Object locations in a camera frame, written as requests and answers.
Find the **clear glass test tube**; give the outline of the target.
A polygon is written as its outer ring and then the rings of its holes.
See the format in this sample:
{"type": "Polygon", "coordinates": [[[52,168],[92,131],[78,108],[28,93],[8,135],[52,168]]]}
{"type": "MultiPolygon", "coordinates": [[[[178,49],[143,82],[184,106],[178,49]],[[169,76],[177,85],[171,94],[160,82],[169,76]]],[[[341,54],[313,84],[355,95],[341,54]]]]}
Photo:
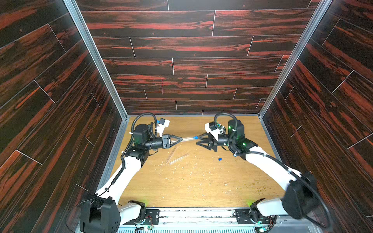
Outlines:
{"type": "Polygon", "coordinates": [[[182,141],[183,142],[192,141],[192,140],[194,140],[193,138],[194,138],[193,136],[192,137],[184,137],[182,141]]]}

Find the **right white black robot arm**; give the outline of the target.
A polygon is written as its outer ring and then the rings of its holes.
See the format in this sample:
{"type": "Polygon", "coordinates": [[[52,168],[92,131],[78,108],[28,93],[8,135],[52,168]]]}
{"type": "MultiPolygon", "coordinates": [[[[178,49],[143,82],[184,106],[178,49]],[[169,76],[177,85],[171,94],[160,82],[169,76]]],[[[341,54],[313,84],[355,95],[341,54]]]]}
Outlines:
{"type": "Polygon", "coordinates": [[[214,121],[206,123],[205,131],[198,137],[197,145],[213,151],[217,151],[218,146],[227,146],[235,157],[261,169],[285,191],[282,198],[260,199],[251,204],[249,215],[254,223],[279,215],[302,219],[321,205],[314,176],[302,175],[267,154],[257,143],[246,138],[240,120],[230,120],[227,128],[214,121]]]}

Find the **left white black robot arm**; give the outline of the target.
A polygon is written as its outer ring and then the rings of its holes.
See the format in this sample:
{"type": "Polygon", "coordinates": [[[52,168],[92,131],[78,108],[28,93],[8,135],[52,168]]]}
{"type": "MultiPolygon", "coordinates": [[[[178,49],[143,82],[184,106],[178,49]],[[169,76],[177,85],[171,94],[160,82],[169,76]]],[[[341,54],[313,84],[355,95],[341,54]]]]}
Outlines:
{"type": "Polygon", "coordinates": [[[128,148],[121,155],[121,166],[96,194],[87,195],[82,201],[82,233],[115,233],[125,223],[142,224],[145,221],[145,203],[129,201],[119,206],[119,199],[131,179],[145,164],[150,150],[169,149],[183,140],[163,133],[169,124],[169,120],[159,120],[155,135],[147,124],[140,124],[132,129],[128,148]]]}

